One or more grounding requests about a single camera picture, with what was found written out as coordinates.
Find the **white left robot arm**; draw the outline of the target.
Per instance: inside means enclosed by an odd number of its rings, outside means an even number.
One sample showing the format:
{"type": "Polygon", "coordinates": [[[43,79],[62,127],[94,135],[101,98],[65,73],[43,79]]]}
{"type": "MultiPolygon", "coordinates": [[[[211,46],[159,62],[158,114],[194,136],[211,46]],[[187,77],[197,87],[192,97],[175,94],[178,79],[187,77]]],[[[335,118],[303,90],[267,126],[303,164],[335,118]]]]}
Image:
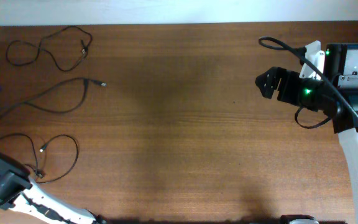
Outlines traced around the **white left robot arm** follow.
{"type": "MultiPolygon", "coordinates": [[[[71,139],[75,145],[75,158],[71,167],[60,177],[48,180],[51,183],[69,174],[80,155],[78,141],[66,134],[54,136],[47,141],[40,152],[46,152],[51,141],[59,137],[71,139]]],[[[0,209],[28,214],[45,223],[108,223],[101,215],[95,215],[84,208],[70,205],[44,191],[30,176],[26,165],[0,152],[0,209]]]]}

